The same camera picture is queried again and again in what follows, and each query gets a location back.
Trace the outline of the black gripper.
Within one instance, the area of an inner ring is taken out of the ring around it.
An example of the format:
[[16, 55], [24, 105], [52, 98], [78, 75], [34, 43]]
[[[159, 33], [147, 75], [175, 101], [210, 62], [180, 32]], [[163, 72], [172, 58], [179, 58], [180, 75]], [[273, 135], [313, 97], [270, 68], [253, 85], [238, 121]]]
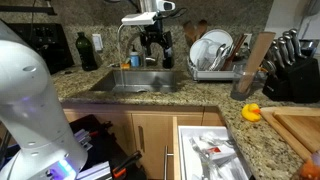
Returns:
[[144, 50], [144, 67], [151, 61], [151, 44], [158, 43], [163, 48], [163, 67], [171, 69], [174, 66], [171, 32], [163, 31], [163, 23], [157, 20], [153, 25], [143, 27], [144, 31], [140, 34], [140, 42]]

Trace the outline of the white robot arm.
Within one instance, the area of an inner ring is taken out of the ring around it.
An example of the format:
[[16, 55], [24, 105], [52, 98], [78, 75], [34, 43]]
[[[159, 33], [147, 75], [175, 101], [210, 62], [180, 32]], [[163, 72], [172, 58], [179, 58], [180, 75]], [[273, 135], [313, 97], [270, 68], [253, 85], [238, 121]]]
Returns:
[[1, 180], [77, 180], [88, 151], [71, 130], [43, 58], [0, 24], [0, 117], [20, 150]]

